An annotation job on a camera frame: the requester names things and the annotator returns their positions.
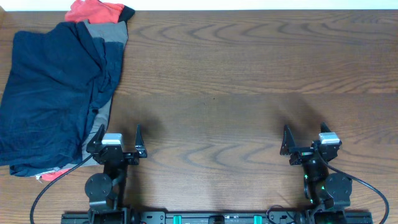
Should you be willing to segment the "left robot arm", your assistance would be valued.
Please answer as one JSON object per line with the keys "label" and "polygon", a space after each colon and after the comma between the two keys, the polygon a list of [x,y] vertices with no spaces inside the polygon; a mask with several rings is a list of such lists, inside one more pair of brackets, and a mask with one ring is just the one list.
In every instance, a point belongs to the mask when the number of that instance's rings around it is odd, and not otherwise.
{"label": "left robot arm", "polygon": [[92,175],[85,184],[90,206],[89,224],[141,222],[140,215],[134,209],[123,205],[127,168],[139,165],[139,159],[148,156],[140,126],[136,128],[136,150],[124,152],[123,148],[123,136],[106,134],[103,124],[87,144],[86,151],[104,166],[102,173]]}

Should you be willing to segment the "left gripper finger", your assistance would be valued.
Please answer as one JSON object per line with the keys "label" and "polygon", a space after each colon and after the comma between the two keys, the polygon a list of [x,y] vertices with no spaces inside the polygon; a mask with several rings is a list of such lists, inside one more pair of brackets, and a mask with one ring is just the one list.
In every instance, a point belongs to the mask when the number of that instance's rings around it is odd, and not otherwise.
{"label": "left gripper finger", "polygon": [[145,144],[144,140],[142,138],[142,133],[141,133],[141,125],[138,124],[136,128],[136,138],[135,138],[135,148],[136,149],[145,149]]}
{"label": "left gripper finger", "polygon": [[105,130],[104,130],[104,125],[102,124],[98,128],[96,134],[91,138],[90,144],[94,146],[101,145],[101,141],[103,139],[104,134]]}

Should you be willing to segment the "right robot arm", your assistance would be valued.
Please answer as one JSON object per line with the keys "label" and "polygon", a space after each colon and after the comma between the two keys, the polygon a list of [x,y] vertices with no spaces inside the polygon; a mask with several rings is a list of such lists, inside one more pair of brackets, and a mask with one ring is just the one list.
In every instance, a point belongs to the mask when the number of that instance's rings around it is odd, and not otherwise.
{"label": "right robot arm", "polygon": [[295,215],[295,221],[348,223],[345,208],[351,204],[352,180],[338,171],[331,174],[328,167],[328,162],[337,157],[342,142],[325,123],[321,124],[318,136],[310,146],[300,147],[289,126],[284,126],[280,154],[290,157],[290,165],[303,167],[303,191],[312,203],[312,208]]}

